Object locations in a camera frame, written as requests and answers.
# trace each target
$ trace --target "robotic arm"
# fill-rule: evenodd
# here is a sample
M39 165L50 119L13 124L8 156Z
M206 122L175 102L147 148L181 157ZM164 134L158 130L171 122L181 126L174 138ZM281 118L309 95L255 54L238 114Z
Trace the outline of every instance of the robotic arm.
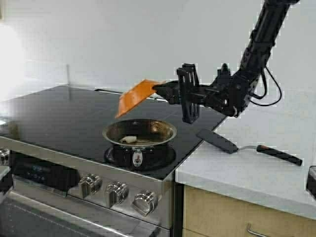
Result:
M238 117L251 98L262 99L254 93L260 76L266 79L264 69L275 46L275 40L292 4L299 0L265 0L258 22L250 36L250 43L241 60L239 70L231 75L224 64L211 85L200 85L194 64L184 64L177 70L178 81L153 87L169 104L181 104L183 121L193 123L199 117L199 106Z

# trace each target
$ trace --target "drawer handle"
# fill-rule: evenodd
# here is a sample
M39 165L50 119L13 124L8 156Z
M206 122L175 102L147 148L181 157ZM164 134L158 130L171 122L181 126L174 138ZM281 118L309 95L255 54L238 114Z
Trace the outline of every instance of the drawer handle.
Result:
M262 235L262 234L259 234L259 233L256 233L254 231L251 230L251 224L248 224L247 226L247 231L248 233L254 235L254 236L257 236L257 237L269 237L269 236L265 236L265 235Z

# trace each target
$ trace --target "orange spatula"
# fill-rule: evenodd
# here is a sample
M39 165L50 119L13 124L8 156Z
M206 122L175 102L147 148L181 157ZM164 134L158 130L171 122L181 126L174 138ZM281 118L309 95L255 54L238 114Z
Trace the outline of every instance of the orange spatula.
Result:
M121 95L119 98L118 113L115 118L125 115L137 105L142 103L147 97L156 93L156 91L153 90L153 86L162 83L163 82L145 79L130 89L128 92Z

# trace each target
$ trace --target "black cable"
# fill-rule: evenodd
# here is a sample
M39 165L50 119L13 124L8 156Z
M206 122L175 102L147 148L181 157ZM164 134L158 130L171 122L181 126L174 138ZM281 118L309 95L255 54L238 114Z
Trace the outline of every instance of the black cable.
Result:
M283 94L282 94L281 87L279 86L279 84L277 83L276 79L274 78L274 76L273 76L272 73L270 72L269 68L268 68L267 66L266 66L265 68L267 69L267 71L268 71L269 75L271 76L272 80L275 82L275 84L276 84L276 86L277 86L277 88L278 88L278 90L279 90L280 97L279 97L279 99L278 99L277 101L274 101L274 102L271 103L271 104L258 104L258 103L256 103L256 102L251 101L251 100L250 100L250 102L251 102L252 104L255 104L255 105L258 105L258 106L267 107L267 106L275 105L276 103L278 103L278 102L282 99L282 95L283 95Z
M263 86L265 88L265 93L263 95L257 95L255 93L249 94L250 96L256 98L257 100L263 99L268 93L267 78L266 78L266 74L265 74L264 69L261 69L261 77L262 77L262 81L263 81Z

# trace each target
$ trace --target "black silicone spatula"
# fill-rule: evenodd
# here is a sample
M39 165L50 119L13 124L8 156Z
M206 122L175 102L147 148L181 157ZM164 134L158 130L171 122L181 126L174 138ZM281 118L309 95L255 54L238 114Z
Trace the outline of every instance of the black silicone spatula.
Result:
M303 161L295 156L289 155L287 153L278 151L276 149L266 147L263 145L259 146L246 146L242 148L238 148L234 143L231 141L227 140L226 138L222 137L221 135L218 135L215 132L212 132L207 129L201 130L198 134L197 137L203 139L204 141L214 145L215 147L218 147L222 151L228 153L228 154L233 154L237 152L238 150L244 150L244 149L255 149L257 152L267 154L288 162L291 162L295 165L301 166Z

